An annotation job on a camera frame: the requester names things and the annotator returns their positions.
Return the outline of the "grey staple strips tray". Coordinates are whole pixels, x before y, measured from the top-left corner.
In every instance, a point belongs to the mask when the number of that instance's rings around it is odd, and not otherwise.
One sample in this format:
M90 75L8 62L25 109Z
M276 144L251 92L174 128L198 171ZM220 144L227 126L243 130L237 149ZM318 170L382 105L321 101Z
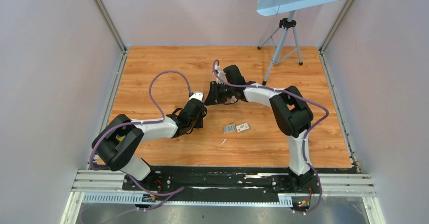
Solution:
M223 126L223 133L229 133L234 131L236 131L236 125L234 124Z

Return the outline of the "white staple box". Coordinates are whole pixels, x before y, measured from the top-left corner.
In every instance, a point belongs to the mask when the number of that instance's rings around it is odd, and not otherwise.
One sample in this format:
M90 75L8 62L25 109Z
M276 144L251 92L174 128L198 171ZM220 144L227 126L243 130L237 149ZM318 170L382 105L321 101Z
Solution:
M245 130L249 130L249 125L248 125L248 123L243 123L243 124L240 124L240 125L236 125L236 130L237 130L237 132L242 132L242 131L245 131Z

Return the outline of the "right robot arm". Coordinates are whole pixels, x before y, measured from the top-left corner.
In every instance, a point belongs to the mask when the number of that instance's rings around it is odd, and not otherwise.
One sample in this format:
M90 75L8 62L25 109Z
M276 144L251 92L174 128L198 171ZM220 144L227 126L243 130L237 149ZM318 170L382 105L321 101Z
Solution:
M289 186L295 190L308 186L314 176L307 143L314 116L308 104L301 99L297 87L278 89L245 81L236 65L221 69L218 60L214 61L212 70L217 79L210 83L205 105L224 104L236 99L270 107L277 126L287 136L290 153Z

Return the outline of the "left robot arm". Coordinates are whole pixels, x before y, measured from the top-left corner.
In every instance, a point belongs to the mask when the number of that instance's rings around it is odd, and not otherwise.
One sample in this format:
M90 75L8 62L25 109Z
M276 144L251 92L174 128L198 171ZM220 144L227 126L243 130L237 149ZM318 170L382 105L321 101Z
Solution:
M184 108L161 119L135 120L117 115L94 139L92 149L111 171L122 171L142 181L151 172L151 166L135 152L141 142L173 139L203 128L207 109L201 99L191 97Z

